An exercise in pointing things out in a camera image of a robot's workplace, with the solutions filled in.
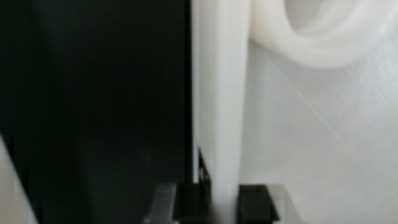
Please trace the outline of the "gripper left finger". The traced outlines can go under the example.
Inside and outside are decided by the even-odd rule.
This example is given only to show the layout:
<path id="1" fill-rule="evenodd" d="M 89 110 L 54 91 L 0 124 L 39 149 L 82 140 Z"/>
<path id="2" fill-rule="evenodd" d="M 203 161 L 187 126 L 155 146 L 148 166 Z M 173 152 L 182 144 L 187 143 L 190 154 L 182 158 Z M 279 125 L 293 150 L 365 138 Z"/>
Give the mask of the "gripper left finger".
<path id="1" fill-rule="evenodd" d="M 212 224 L 208 189 L 199 183 L 157 186 L 142 224 Z"/>

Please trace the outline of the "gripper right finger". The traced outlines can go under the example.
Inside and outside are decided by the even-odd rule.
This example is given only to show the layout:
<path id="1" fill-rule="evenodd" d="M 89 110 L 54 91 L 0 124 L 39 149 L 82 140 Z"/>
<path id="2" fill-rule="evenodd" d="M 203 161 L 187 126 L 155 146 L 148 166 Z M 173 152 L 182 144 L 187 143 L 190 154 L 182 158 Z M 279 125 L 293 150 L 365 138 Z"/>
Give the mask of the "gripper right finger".
<path id="1" fill-rule="evenodd" d="M 288 224 L 286 190 L 277 184 L 242 184 L 237 203 L 238 224 Z"/>

